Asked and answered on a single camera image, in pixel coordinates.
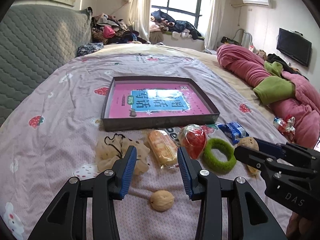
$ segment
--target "blue snack package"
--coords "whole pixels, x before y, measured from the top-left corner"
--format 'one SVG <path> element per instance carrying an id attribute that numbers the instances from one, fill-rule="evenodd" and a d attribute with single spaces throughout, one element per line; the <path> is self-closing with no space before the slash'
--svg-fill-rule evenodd
<path id="1" fill-rule="evenodd" d="M 231 138 L 232 144 L 236 144 L 241 138 L 249 136 L 246 130 L 237 122 L 220 124 L 218 125 L 218 128 L 223 131 L 226 136 Z"/>

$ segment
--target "tv screen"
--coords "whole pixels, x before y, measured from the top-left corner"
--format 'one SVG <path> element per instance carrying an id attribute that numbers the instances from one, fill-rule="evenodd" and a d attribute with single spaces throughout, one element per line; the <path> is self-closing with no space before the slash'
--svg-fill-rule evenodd
<path id="1" fill-rule="evenodd" d="M 279 30 L 277 50 L 308 67 L 311 58 L 312 43 L 299 34 L 284 29 Z"/>

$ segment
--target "green fuzzy ring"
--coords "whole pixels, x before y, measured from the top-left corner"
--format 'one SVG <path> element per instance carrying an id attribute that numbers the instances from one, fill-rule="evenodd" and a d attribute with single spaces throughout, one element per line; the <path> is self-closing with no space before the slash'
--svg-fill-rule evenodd
<path id="1" fill-rule="evenodd" d="M 228 161 L 219 161 L 211 152 L 211 149 L 221 151 L 227 157 Z M 234 151 L 234 148 L 228 142 L 218 138 L 211 138 L 204 148 L 204 161 L 212 170 L 225 174 L 231 171 L 236 165 L 237 161 L 234 156 Z"/>

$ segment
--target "pink clothing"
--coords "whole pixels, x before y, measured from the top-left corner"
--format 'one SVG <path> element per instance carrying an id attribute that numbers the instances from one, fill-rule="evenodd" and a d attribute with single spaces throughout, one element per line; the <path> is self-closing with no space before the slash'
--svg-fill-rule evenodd
<path id="1" fill-rule="evenodd" d="M 113 36 L 115 36 L 116 33 L 115 31 L 110 27 L 105 25 L 103 28 L 103 36 L 107 39 L 112 38 Z"/>
<path id="2" fill-rule="evenodd" d="M 270 76 L 264 69 L 264 61 L 246 48 L 236 45 L 222 45 L 217 50 L 219 64 L 250 86 L 256 87 L 262 80 Z M 320 133 L 320 94 L 303 76 L 282 71 L 284 78 L 296 86 L 296 98 L 270 104 L 275 116 L 295 117 L 297 144 L 313 148 Z"/>
<path id="3" fill-rule="evenodd" d="M 223 68 L 230 70 L 254 88 L 271 76 L 263 67 L 263 59 L 244 47 L 222 45 L 217 50 L 217 57 Z"/>

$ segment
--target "curtain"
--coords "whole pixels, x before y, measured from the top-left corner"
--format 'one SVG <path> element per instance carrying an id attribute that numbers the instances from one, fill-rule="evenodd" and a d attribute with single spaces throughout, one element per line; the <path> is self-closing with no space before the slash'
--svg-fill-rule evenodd
<path id="1" fill-rule="evenodd" d="M 214 50 L 217 44 L 219 29 L 222 23 L 226 0 L 210 0 L 210 6 L 205 14 L 208 26 L 204 36 L 204 47 Z"/>
<path id="2" fill-rule="evenodd" d="M 140 33 L 140 37 L 149 40 L 151 0 L 131 0 L 129 24 Z"/>

